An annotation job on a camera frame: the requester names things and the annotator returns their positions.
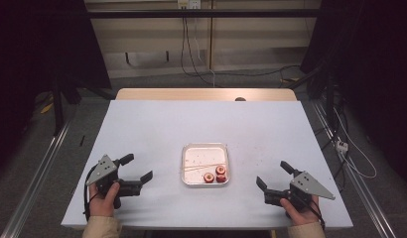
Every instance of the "red round object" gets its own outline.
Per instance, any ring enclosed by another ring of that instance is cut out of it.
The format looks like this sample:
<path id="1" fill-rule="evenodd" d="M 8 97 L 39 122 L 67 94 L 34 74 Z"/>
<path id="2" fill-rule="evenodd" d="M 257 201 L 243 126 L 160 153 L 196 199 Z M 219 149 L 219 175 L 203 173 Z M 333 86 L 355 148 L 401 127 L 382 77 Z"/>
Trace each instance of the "red round object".
<path id="1" fill-rule="evenodd" d="M 225 174 L 225 167 L 224 166 L 218 166 L 216 169 L 216 174 L 217 175 L 224 175 Z"/>
<path id="2" fill-rule="evenodd" d="M 216 176 L 216 181 L 217 182 L 226 182 L 227 181 L 227 177 L 225 175 L 217 175 Z"/>
<path id="3" fill-rule="evenodd" d="M 206 173 L 203 175 L 203 179 L 204 179 L 204 182 L 211 183 L 211 182 L 213 182 L 213 174 Z"/>

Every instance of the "beige sleeve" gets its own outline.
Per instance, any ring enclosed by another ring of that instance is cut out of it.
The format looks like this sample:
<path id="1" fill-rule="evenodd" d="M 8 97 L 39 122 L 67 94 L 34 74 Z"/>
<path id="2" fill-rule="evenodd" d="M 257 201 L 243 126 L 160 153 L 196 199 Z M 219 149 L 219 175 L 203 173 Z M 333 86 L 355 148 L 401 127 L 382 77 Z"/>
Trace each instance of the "beige sleeve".
<path id="1" fill-rule="evenodd" d="M 325 238 L 324 230 L 319 222 L 288 228 L 290 238 Z"/>
<path id="2" fill-rule="evenodd" d="M 121 231 L 122 226 L 116 218 L 91 216 L 83 230 L 82 238 L 117 238 Z"/>

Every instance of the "tray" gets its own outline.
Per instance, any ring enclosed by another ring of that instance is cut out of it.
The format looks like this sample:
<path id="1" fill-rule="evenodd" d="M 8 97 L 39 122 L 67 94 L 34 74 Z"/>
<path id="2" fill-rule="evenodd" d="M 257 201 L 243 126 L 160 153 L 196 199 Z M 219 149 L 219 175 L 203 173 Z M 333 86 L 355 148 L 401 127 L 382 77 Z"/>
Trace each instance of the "tray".
<path id="1" fill-rule="evenodd" d="M 224 182 L 212 183 L 204 181 L 204 174 L 212 173 L 216 177 L 215 169 L 225 167 Z M 221 143 L 192 143 L 183 147 L 182 152 L 182 181 L 191 187 L 224 186 L 230 179 L 228 153 Z"/>

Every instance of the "black horizontal bar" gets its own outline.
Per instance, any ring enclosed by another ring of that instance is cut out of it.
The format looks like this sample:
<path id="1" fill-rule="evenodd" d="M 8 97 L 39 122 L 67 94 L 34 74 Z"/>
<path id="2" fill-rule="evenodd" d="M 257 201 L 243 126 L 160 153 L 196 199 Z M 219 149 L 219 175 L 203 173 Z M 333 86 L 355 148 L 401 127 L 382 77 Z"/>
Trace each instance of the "black horizontal bar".
<path id="1" fill-rule="evenodd" d="M 80 12 L 54 12 L 57 17 L 86 17 L 90 19 L 111 18 L 316 18 L 331 14 L 319 9 L 275 9 L 275 10 L 91 10 Z"/>

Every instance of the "white tabletop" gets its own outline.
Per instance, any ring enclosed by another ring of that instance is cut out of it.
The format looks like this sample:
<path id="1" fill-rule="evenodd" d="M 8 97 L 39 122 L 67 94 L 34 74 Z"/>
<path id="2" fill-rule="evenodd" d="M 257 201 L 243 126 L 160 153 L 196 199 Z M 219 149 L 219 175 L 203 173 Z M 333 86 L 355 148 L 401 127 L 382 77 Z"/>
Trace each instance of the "white tabletop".
<path id="1" fill-rule="evenodd" d="M 182 149 L 189 143 L 227 147 L 230 180 L 224 187 L 193 188 L 181 179 Z M 141 229 L 275 229 L 290 225 L 284 209 L 264 203 L 256 185 L 289 188 L 286 161 L 307 171 L 336 196 L 321 198 L 327 228 L 352 223 L 300 102 L 112 101 L 62 222 L 82 228 L 83 184 L 104 154 L 133 153 L 119 176 L 136 180 L 154 172 L 140 196 L 122 197 L 115 216 Z"/>

